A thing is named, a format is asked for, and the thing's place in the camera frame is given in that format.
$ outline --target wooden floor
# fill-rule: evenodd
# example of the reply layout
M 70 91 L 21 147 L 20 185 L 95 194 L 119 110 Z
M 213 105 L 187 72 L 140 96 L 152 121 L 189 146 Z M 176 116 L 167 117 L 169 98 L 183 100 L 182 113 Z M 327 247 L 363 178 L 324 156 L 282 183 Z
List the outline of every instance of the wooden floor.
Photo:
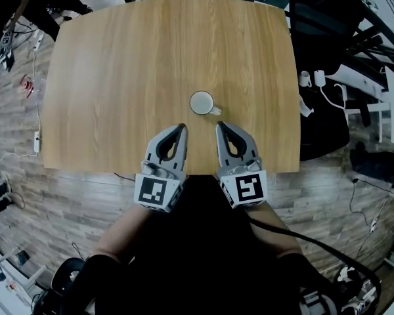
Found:
M 123 0 L 82 0 L 93 9 L 117 5 Z M 44 38 L 36 54 L 35 72 L 46 75 L 53 41 Z M 32 75 L 33 41 L 15 52 L 16 64 L 11 73 L 0 75 L 0 159 L 5 153 L 32 153 L 33 132 L 38 130 L 36 103 L 41 109 L 43 93 L 26 93 L 18 88 L 24 74 Z M 363 129 L 359 118 L 351 121 L 351 146 L 362 140 L 371 150 L 394 150 L 388 137 L 377 145 L 378 126 Z M 270 203 L 289 227 L 356 257 L 368 235 L 363 217 L 349 211 L 353 192 L 349 147 L 332 155 L 301 163 L 300 172 L 270 175 Z M 113 174 L 67 173 L 44 169 L 38 157 L 8 156 L 0 163 L 8 174 L 13 190 L 26 201 L 26 208 L 10 206 L 0 213 L 0 226 L 12 228 L 0 236 L 0 249 L 25 245 L 31 259 L 22 271 L 31 275 L 40 265 L 47 272 L 39 283 L 49 286 L 58 266 L 68 257 L 77 256 L 72 242 L 88 256 L 103 232 L 126 210 L 133 200 L 133 183 Z M 379 183 L 389 188 L 388 184 Z M 387 194 L 371 186 L 356 184 L 353 209 L 362 210 L 370 222 L 380 210 Z M 393 241 L 394 199 L 385 206 L 376 231 L 366 240 L 360 262 L 378 266 Z M 308 259 L 328 277 L 335 274 L 340 262 L 323 250 L 301 243 Z

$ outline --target person's arm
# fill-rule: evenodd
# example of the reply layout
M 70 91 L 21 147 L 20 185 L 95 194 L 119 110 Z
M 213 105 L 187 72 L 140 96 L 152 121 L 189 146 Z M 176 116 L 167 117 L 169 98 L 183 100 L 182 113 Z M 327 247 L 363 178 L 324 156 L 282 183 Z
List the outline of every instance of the person's arm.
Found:
M 152 210 L 134 204 L 118 219 L 98 241 L 93 255 L 106 255 L 120 262 L 121 255 L 128 252 L 139 230 L 152 215 Z
M 257 221 L 289 230 L 267 202 L 247 208 L 246 213 Z M 251 228 L 255 237 L 266 243 L 278 258 L 290 253 L 302 254 L 302 250 L 294 237 L 267 231 L 253 224 L 251 224 Z
M 7 28 L 8 31 L 10 31 L 10 32 L 14 31 L 14 27 L 16 27 L 16 23 L 18 22 L 19 18 L 24 13 L 26 6 L 28 6 L 28 3 L 29 3 L 29 0 L 21 0 L 20 1 L 20 5 L 19 5 L 18 9 L 16 9 L 14 17 Z

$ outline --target table top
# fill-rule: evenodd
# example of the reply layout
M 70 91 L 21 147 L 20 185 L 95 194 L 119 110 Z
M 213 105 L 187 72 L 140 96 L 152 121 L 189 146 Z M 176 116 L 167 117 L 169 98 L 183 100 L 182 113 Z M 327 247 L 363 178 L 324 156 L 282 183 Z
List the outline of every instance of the table top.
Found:
M 209 92 L 220 116 L 196 115 Z M 185 172 L 219 167 L 215 125 L 249 132 L 272 173 L 299 169 L 299 94 L 284 11 L 239 0 L 147 0 L 62 25 L 47 77 L 43 160 L 139 173 L 149 140 L 188 127 Z

